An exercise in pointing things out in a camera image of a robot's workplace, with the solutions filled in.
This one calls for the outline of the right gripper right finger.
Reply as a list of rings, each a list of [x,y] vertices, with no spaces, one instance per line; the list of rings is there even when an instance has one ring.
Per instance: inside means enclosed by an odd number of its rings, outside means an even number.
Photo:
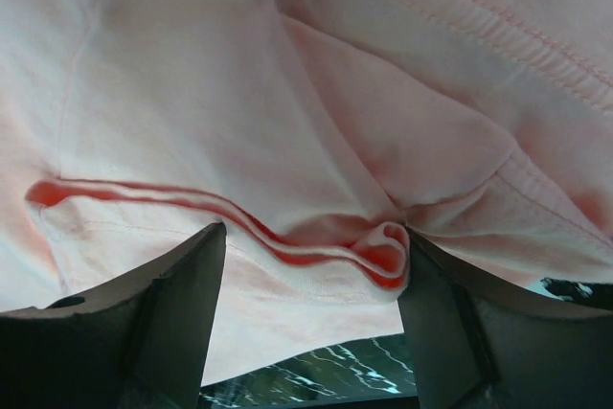
[[[612,313],[554,300],[410,235],[397,299],[423,408],[609,408]]]

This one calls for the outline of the salmon pink t-shirt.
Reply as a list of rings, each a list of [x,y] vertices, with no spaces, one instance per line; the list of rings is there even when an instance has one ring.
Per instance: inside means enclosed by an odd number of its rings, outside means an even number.
[[[409,235],[612,280],[612,0],[1,0],[1,308],[210,223],[204,384],[400,332]]]

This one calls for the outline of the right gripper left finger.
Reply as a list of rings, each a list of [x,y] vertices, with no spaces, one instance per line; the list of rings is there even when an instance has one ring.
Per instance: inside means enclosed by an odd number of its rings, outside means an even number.
[[[211,224],[109,282],[2,313],[2,407],[199,407],[225,250]]]

